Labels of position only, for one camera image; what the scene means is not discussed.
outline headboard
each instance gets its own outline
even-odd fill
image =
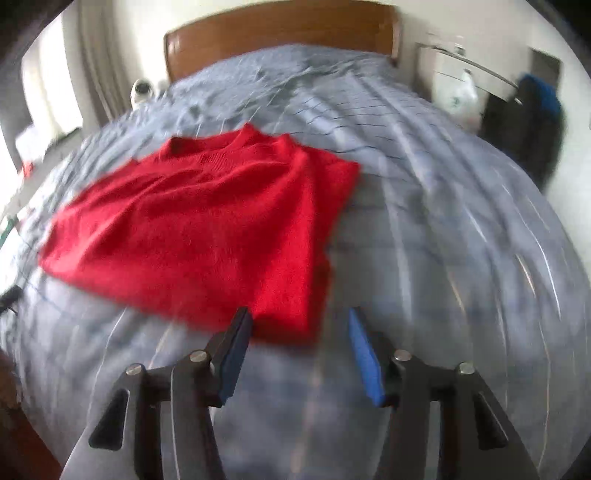
[[[202,18],[164,36],[171,82],[218,60],[304,43],[398,58],[400,18],[390,5],[360,0],[286,0]]]

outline plastic bag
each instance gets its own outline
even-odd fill
[[[478,93],[470,70],[464,69],[462,81],[450,95],[445,109],[452,118],[469,132],[476,132],[480,126]]]

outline blue-gray bed sheet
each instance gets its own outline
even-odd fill
[[[362,174],[327,246],[333,283],[317,346],[251,345],[236,394],[215,415],[228,477],[371,478],[388,412],[365,397],[346,331],[352,306],[427,363],[474,362],[541,477],[569,467],[591,434],[581,262],[519,167],[396,78],[371,53],[246,54],[178,82],[55,169],[0,251],[0,290],[24,288],[18,317],[1,318],[0,346],[15,362],[24,411],[60,462],[127,365],[170,365],[210,334],[45,275],[36,258],[51,217],[172,135],[216,135],[249,121],[356,161]]]

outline silver bolt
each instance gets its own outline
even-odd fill
[[[396,350],[394,352],[394,359],[399,362],[408,362],[413,356],[406,350]]]
[[[189,359],[196,364],[209,361],[209,354],[205,350],[195,350],[189,355]]]
[[[137,375],[141,371],[142,371],[141,364],[131,364],[129,367],[127,367],[127,369],[125,370],[125,373],[128,375]]]
[[[472,375],[475,371],[476,369],[474,368],[474,365],[472,365],[470,362],[464,362],[460,364],[460,373],[462,375]]]

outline folded sweater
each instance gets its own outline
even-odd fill
[[[236,308],[254,335],[314,339],[324,246],[356,163],[250,124],[171,138],[81,192],[53,220],[39,264],[73,286],[209,330]]]

